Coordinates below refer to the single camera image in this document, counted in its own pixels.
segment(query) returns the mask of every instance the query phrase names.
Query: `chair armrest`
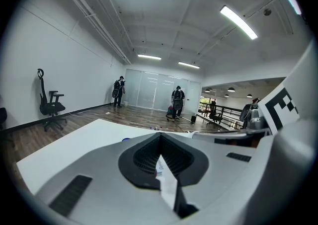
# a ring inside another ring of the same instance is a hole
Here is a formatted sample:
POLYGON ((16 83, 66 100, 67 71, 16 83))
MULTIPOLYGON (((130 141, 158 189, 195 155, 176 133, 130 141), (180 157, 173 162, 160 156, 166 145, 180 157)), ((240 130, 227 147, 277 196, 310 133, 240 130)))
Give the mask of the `chair armrest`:
POLYGON ((50 97, 50 103, 52 103, 53 94, 54 94, 55 92, 58 92, 58 91, 49 91, 49 95, 51 96, 51 97, 50 97))
POLYGON ((55 97, 55 102, 58 102, 59 97, 64 96, 64 94, 53 94, 53 96, 55 97))

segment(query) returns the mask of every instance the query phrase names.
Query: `chair headrest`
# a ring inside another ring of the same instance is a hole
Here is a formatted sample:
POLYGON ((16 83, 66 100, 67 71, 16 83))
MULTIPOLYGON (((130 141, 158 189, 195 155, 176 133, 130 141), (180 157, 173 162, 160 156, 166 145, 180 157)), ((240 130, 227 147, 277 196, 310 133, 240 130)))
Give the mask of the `chair headrest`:
POLYGON ((38 76, 41 79, 44 76, 44 71, 42 69, 38 69, 38 76))

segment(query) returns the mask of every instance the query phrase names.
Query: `paper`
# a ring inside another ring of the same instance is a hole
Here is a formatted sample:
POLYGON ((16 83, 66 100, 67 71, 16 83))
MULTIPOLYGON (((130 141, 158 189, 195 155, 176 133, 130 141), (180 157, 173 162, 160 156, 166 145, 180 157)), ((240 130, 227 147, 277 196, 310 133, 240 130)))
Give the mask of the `paper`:
POLYGON ((160 194, 164 201, 170 206, 170 208, 173 209, 175 194, 177 190, 177 180, 171 173, 161 155, 157 161, 156 170, 156 179, 160 181, 160 194))

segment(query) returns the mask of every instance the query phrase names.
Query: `wooden floor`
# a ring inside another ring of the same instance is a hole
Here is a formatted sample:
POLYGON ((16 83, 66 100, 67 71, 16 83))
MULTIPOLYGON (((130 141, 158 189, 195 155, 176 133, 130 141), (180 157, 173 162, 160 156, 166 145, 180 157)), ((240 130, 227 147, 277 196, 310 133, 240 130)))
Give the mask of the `wooden floor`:
POLYGON ((96 119, 145 129, 159 126, 162 127, 163 131, 169 132, 215 132, 219 128, 214 124, 207 125, 207 121, 200 117, 197 117, 195 124, 191 125, 189 121, 184 119, 176 120, 175 122, 170 120, 168 122, 165 115, 165 112, 132 106, 122 108, 104 106, 95 108, 66 116, 67 124, 63 121, 61 123, 64 127, 63 130, 57 127, 49 127, 48 131, 45 132, 43 125, 38 124, 9 133, 6 138, 14 142, 14 147, 10 142, 3 142, 2 152, 8 168, 13 172, 13 176, 18 180, 20 185, 23 185, 23 180, 16 166, 18 161, 96 119))

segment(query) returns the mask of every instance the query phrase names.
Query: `white table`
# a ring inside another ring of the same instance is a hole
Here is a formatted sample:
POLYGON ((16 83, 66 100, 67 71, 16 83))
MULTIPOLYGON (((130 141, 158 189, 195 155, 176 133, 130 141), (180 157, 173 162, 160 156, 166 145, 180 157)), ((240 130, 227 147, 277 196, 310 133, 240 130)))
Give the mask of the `white table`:
MULTIPOLYGON (((17 163, 20 174, 32 194, 56 173, 94 149, 122 141, 124 138, 155 133, 97 119, 54 141, 17 163)), ((191 133, 175 133, 190 137, 191 133)))

